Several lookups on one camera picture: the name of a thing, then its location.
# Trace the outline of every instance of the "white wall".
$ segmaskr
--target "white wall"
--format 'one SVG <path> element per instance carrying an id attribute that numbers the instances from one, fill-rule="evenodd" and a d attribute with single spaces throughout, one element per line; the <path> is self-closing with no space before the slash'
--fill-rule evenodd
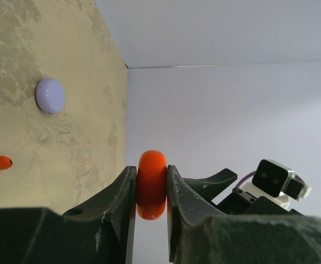
<path id="1" fill-rule="evenodd" d="M 321 61 L 321 0 L 96 0 L 130 67 Z"/>
<path id="2" fill-rule="evenodd" d="M 321 63 L 130 70 L 126 144 L 127 164 L 156 149 L 189 178 L 274 159 L 313 187 L 293 208 L 321 217 Z M 134 263 L 168 263 L 166 216 L 137 219 Z"/>

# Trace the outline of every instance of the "orange ring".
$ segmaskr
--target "orange ring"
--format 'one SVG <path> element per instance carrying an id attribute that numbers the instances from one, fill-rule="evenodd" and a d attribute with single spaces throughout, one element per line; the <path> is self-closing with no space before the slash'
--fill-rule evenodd
<path id="1" fill-rule="evenodd" d="M 167 160 L 156 150 L 140 157 L 137 172 L 137 213 L 146 220 L 159 218 L 165 209 L 167 196 Z"/>

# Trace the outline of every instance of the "beige textured wall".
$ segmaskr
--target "beige textured wall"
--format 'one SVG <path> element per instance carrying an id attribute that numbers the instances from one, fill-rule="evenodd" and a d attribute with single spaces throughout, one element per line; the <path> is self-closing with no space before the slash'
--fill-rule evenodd
<path id="1" fill-rule="evenodd" d="M 0 207 L 57 212 L 106 187 L 124 166 L 127 69 L 93 0 L 0 1 Z M 56 78 L 63 113 L 35 86 Z"/>

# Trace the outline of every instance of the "purple cable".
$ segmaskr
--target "purple cable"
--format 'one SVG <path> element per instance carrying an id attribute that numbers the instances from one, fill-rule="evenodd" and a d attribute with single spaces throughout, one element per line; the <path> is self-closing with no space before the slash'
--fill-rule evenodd
<path id="1" fill-rule="evenodd" d="M 235 187 L 240 187 L 245 181 L 247 181 L 250 177 L 253 177 L 254 174 L 256 173 L 256 171 L 249 173 L 248 175 L 246 175 L 245 177 L 243 177 Z M 303 181 L 303 179 L 298 176 L 297 174 L 295 174 L 295 179 L 298 180 L 299 182 L 302 182 L 303 184 L 305 184 L 305 182 Z"/>

